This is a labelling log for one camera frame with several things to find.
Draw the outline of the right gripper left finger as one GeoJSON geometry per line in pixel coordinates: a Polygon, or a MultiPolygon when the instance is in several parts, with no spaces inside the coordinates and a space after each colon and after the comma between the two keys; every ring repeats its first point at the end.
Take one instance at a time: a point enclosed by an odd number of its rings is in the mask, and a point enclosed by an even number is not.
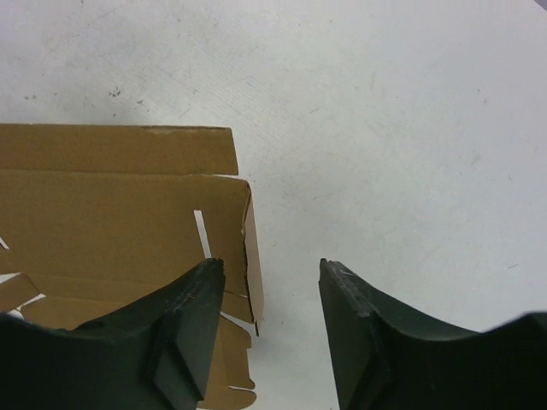
{"type": "Polygon", "coordinates": [[[225,274],[207,259],[73,330],[1,316],[4,409],[194,409],[204,398],[225,274]]]}

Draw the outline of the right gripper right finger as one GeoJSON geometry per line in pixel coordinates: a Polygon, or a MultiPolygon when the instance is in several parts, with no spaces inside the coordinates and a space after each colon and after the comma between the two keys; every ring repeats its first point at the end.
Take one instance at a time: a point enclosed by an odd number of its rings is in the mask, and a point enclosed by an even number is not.
{"type": "Polygon", "coordinates": [[[322,260],[319,288],[343,409],[543,409],[546,315],[476,332],[322,260]]]}

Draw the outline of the brown cardboard box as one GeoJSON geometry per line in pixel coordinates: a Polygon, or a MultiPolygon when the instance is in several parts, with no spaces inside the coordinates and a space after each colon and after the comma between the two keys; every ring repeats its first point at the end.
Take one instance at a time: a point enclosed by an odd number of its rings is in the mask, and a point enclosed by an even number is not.
{"type": "Polygon", "coordinates": [[[260,326],[264,294],[232,131],[2,125],[1,316],[73,330],[207,259],[226,282],[194,409],[244,409],[256,401],[246,326],[260,326]]]}

